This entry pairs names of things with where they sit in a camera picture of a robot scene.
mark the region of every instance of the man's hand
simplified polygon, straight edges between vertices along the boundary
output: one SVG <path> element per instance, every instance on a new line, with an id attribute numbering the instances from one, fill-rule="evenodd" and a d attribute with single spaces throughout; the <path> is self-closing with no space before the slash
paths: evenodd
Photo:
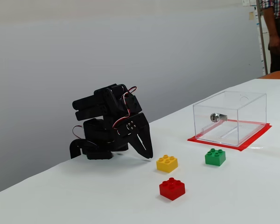
<path id="1" fill-rule="evenodd" d="M 275 55 L 280 55 L 280 37 L 278 35 L 270 36 L 270 51 Z"/>

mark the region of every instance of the clear plastic box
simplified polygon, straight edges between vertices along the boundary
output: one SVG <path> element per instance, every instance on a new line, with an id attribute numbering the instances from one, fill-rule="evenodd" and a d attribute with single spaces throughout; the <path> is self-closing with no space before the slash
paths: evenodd
<path id="1" fill-rule="evenodd" d="M 238 147 L 266 125 L 266 94 L 224 91 L 193 112 L 196 139 Z"/>

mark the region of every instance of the red square mat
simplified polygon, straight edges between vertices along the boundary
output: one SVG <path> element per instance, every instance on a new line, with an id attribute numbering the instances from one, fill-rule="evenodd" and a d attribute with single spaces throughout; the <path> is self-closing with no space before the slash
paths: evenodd
<path id="1" fill-rule="evenodd" d="M 267 132 L 272 126 L 267 123 L 261 130 L 259 130 L 257 133 L 255 133 L 253 136 L 251 136 L 249 139 L 247 139 L 245 142 L 243 142 L 240 146 L 235 147 L 235 146 L 227 146 L 223 144 L 218 144 L 218 143 L 213 143 L 213 142 L 208 142 L 208 141 L 203 141 L 203 140 L 198 140 L 193 136 L 192 138 L 188 139 L 188 141 L 193 141 L 193 142 L 199 142 L 207 145 L 213 145 L 213 146 L 220 146 L 220 147 L 225 147 L 225 148 L 234 148 L 239 151 L 243 151 L 245 148 L 248 148 L 249 145 L 251 145 L 256 139 L 258 139 L 261 135 Z"/>

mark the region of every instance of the metal object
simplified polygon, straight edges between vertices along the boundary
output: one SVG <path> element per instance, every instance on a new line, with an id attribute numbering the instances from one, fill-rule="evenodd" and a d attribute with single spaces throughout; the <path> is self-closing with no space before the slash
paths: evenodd
<path id="1" fill-rule="evenodd" d="M 219 120 L 227 121 L 227 115 L 220 114 L 220 113 L 212 113 L 210 115 L 210 120 L 214 123 L 218 122 Z"/>

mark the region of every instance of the lego brick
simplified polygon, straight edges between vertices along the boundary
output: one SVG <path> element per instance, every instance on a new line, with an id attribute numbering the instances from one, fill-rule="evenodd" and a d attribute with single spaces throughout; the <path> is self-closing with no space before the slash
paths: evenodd
<path id="1" fill-rule="evenodd" d="M 170 177 L 169 180 L 160 184 L 160 195 L 170 199 L 177 199 L 186 193 L 185 184 Z"/>
<path id="2" fill-rule="evenodd" d="M 178 167 L 177 158 L 174 156 L 164 155 L 157 161 L 157 170 L 170 173 L 172 170 Z"/>
<path id="3" fill-rule="evenodd" d="M 205 155 L 205 163 L 209 165 L 221 166 L 225 160 L 225 151 L 223 151 L 222 149 L 215 150 L 214 148 L 212 148 Z"/>

